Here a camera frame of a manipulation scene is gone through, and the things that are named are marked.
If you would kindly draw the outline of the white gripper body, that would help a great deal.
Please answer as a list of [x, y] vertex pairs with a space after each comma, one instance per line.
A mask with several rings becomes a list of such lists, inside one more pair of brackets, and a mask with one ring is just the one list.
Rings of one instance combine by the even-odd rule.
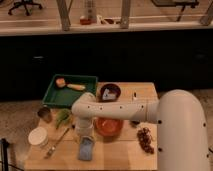
[[75, 124], [75, 132], [79, 136], [91, 136], [93, 132], [93, 120], [77, 118]]

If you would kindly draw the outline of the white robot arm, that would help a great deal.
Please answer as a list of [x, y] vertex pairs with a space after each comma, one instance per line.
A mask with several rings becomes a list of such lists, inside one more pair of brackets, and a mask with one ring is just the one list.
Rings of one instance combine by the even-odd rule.
[[91, 133], [94, 117], [141, 121], [157, 126], [158, 171], [211, 171], [207, 122], [200, 101], [185, 90], [172, 90], [157, 100], [100, 103], [86, 92], [76, 100], [72, 113], [76, 132]]

